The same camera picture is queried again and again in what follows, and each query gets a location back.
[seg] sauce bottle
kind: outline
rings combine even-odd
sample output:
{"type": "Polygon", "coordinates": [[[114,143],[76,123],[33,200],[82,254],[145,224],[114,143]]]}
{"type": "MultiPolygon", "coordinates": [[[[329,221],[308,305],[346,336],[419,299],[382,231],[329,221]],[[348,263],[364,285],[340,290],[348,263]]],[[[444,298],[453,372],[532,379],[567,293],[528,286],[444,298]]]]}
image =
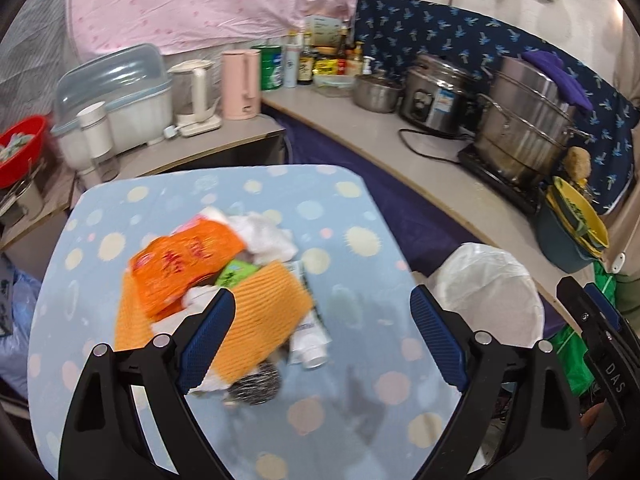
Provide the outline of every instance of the sauce bottle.
{"type": "Polygon", "coordinates": [[[310,85],[314,81],[314,51],[311,48],[311,31],[305,32],[305,45],[300,52],[298,84],[310,85]]]}
{"type": "Polygon", "coordinates": [[[344,75],[347,70],[347,26],[340,27],[340,41],[335,51],[338,59],[338,75],[344,75]]]}
{"type": "Polygon", "coordinates": [[[298,73],[300,72],[300,50],[298,44],[298,33],[295,30],[289,31],[289,41],[284,46],[284,86],[285,88],[295,88],[298,84],[298,73]]]}
{"type": "Polygon", "coordinates": [[[346,75],[358,75],[362,73],[362,42],[356,42],[351,59],[347,60],[346,75]]]}

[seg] pink electric kettle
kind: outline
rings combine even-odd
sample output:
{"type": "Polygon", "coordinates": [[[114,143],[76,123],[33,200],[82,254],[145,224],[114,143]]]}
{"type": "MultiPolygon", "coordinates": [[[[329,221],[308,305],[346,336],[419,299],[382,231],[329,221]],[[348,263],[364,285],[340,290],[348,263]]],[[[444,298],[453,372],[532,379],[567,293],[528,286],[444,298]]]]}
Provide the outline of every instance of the pink electric kettle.
{"type": "Polygon", "coordinates": [[[222,116],[225,119],[250,119],[260,112],[259,71],[259,50],[222,53],[222,116]]]}

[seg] green can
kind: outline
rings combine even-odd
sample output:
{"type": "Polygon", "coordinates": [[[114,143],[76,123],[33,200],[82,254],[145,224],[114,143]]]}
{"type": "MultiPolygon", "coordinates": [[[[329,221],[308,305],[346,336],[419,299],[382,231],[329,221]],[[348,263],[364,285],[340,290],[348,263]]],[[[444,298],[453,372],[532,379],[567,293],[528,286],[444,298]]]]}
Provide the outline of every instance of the green can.
{"type": "Polygon", "coordinates": [[[282,47],[279,45],[252,46],[260,51],[260,88],[273,90],[282,86],[282,47]]]}

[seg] green package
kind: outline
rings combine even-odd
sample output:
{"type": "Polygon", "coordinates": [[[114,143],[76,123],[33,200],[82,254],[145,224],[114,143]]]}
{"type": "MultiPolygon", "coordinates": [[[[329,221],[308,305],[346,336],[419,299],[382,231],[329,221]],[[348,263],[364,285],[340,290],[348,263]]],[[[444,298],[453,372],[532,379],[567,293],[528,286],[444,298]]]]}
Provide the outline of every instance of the green package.
{"type": "Polygon", "coordinates": [[[216,285],[233,288],[257,271],[258,267],[255,265],[242,262],[241,260],[231,260],[226,264],[226,267],[222,269],[222,272],[216,280],[216,285]]]}
{"type": "MultiPolygon", "coordinates": [[[[616,306],[616,280],[615,276],[607,274],[599,262],[593,264],[594,282],[604,296],[613,306],[616,306]]],[[[566,374],[572,394],[579,397],[587,391],[593,383],[593,375],[584,363],[584,353],[587,345],[582,338],[574,332],[570,326],[565,326],[553,336],[551,341],[562,369],[566,374]]]]}

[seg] purple cloth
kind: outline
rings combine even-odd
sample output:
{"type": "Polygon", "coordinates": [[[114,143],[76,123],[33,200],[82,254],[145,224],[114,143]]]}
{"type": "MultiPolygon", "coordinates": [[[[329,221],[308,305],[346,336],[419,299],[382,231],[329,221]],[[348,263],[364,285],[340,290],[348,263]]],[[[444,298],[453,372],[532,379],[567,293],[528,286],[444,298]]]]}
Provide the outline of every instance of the purple cloth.
{"type": "Polygon", "coordinates": [[[522,59],[542,70],[549,79],[558,85],[562,100],[571,106],[578,107],[583,114],[590,114],[593,111],[593,105],[589,101],[584,88],[564,71],[564,63],[556,54],[536,50],[523,52],[522,59]]]}

